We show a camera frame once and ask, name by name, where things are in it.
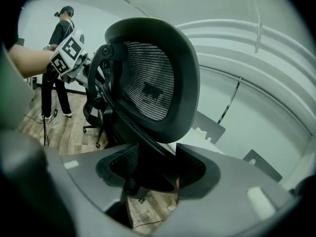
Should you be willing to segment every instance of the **black pants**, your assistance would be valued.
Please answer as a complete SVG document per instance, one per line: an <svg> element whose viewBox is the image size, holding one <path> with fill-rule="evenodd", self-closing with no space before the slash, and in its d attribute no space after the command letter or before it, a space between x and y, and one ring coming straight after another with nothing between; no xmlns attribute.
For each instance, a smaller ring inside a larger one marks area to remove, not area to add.
<svg viewBox="0 0 316 237"><path fill-rule="evenodd" d="M51 114L51 91L54 84L57 90L59 103L63 113L71 113L65 83L57 79L57 74L57 72L49 72L43 74L42 77L41 107L45 117L49 117Z"/></svg>

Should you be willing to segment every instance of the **black mesh backrest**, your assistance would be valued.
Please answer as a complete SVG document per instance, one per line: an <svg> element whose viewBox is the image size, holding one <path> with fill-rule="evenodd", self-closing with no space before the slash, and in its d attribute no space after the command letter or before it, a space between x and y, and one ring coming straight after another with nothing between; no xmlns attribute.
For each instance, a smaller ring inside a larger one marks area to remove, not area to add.
<svg viewBox="0 0 316 237"><path fill-rule="evenodd" d="M182 138L191 128L199 96L198 58L188 38L160 19L144 17L114 23L105 40L127 48L121 71L113 71L119 77L111 85L115 104L154 140Z"/></svg>
<svg viewBox="0 0 316 237"><path fill-rule="evenodd" d="M173 69L158 47L140 42L125 42L129 62L128 83L122 94L143 115L162 120L167 116L173 95Z"/></svg>

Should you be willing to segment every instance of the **wooden floor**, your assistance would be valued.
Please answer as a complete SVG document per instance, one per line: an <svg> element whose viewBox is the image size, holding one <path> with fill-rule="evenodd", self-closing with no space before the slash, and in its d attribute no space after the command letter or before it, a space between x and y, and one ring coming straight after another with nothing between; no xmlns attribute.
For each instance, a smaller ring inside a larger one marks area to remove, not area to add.
<svg viewBox="0 0 316 237"><path fill-rule="evenodd" d="M35 120L25 117L19 126L19 131L29 134L44 143L44 131L42 120L38 119L41 113L41 91L36 90L35 97L31 103L31 110L26 114ZM56 91L52 91L52 113L55 109ZM61 115L61 108L57 99L56 108L58 114L52 121L46 124L46 131L49 138L49 146L56 148L61 156L70 154L81 154L98 150L95 147L99 130L96 128L87 129L83 133L82 127L89 125L86 122L82 109L86 102L85 95L68 93L70 108L73 112L72 118ZM105 133L102 134L100 145L104 148L107 145ZM140 203L136 199L128 198L128 206L133 219L133 231L149 235L153 233L172 212L176 204L176 194L164 194L151 191L146 200Z"/></svg>

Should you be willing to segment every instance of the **black cap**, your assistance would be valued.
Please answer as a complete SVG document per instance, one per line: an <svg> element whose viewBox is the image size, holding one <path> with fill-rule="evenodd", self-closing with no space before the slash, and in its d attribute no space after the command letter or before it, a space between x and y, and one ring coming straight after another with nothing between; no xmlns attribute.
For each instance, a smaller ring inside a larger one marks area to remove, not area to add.
<svg viewBox="0 0 316 237"><path fill-rule="evenodd" d="M67 12L67 14L72 17L75 11L74 11L74 8L68 5L68 6L63 7L60 10L60 14L63 14L64 12Z"/></svg>

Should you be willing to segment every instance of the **white sneaker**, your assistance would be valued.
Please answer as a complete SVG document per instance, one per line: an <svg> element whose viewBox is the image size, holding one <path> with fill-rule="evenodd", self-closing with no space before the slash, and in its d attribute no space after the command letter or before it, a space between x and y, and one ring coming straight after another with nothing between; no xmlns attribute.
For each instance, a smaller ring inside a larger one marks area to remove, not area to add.
<svg viewBox="0 0 316 237"><path fill-rule="evenodd" d="M49 119L51 119L53 116L52 116L52 114L49 116L49 117L45 117L45 120L47 119L47 120L49 120ZM41 115L41 114L39 114L39 119L40 120L43 120L43 116Z"/></svg>
<svg viewBox="0 0 316 237"><path fill-rule="evenodd" d="M62 116L67 116L67 117L69 117L69 118L71 118L71 116L73 115L73 113L63 113L63 112L61 112L61 115Z"/></svg>

